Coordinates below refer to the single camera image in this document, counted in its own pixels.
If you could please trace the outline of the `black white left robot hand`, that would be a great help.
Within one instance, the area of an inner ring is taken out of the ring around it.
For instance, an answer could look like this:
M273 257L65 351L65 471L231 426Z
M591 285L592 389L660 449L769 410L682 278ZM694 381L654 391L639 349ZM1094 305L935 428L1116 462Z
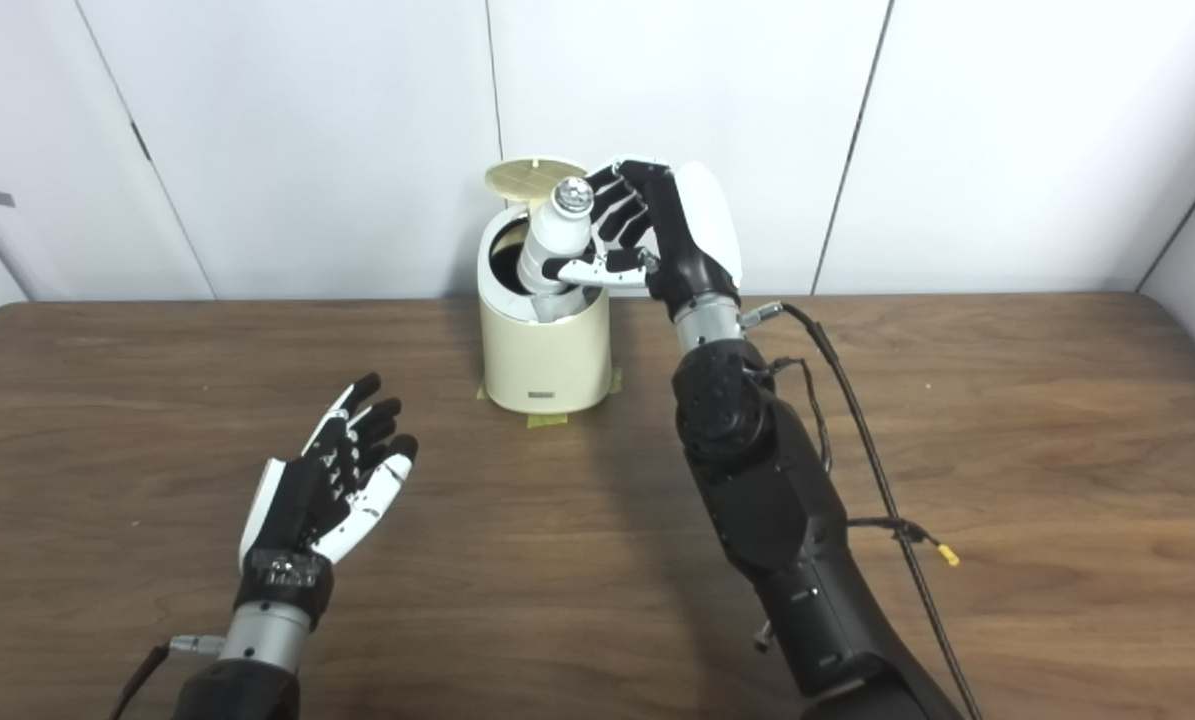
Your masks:
M295 607L318 626L335 570L376 529L413 470L418 441L397 432L399 398L369 373L329 405L304 450L268 459L239 542L233 605Z

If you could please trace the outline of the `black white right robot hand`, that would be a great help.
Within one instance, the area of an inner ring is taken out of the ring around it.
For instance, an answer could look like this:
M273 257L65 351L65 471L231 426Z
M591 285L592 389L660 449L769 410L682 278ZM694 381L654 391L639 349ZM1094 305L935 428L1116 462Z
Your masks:
M739 301L742 250L719 179L701 161L617 156L601 170L557 183L578 187L572 211L553 202L566 229L553 236L569 247L549 250L531 236L517 278L538 299L572 287L644 287L675 316L705 296Z

